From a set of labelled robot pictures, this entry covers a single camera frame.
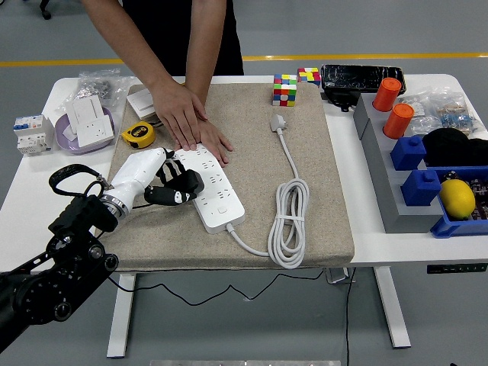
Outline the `person's left hand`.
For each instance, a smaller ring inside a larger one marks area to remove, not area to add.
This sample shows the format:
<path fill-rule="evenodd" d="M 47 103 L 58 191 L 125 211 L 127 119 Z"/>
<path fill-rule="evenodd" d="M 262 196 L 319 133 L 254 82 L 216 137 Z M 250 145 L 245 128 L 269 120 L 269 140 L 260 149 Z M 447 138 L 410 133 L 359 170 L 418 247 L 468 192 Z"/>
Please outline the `person's left hand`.
<path fill-rule="evenodd" d="M 197 119 L 200 133 L 199 143 L 202 143 L 217 159 L 221 167 L 229 164 L 228 153 L 233 151 L 230 141 L 210 121 Z"/>

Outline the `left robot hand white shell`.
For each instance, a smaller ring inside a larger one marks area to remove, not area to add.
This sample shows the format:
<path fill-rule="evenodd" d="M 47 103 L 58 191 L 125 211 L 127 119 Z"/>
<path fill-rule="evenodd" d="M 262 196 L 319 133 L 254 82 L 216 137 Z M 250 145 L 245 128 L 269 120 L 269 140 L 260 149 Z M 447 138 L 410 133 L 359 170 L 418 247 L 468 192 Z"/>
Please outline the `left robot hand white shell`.
<path fill-rule="evenodd" d="M 149 204 L 177 206 L 194 200 L 203 190 L 200 174 L 186 169 L 174 151 L 155 148 L 130 155 L 101 201 L 123 216 L 132 210 L 139 196 Z"/>

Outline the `person's right hand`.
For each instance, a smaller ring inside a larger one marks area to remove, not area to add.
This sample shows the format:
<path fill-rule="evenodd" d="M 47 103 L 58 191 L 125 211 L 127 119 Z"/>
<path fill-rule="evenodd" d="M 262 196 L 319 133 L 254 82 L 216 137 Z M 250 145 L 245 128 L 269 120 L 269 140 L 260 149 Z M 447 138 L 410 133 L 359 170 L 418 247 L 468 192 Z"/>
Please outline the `person's right hand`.
<path fill-rule="evenodd" d="M 198 97 L 174 79 L 148 84 L 156 115 L 173 140 L 184 150 L 195 149 L 201 140 L 199 120 L 207 120 Z"/>

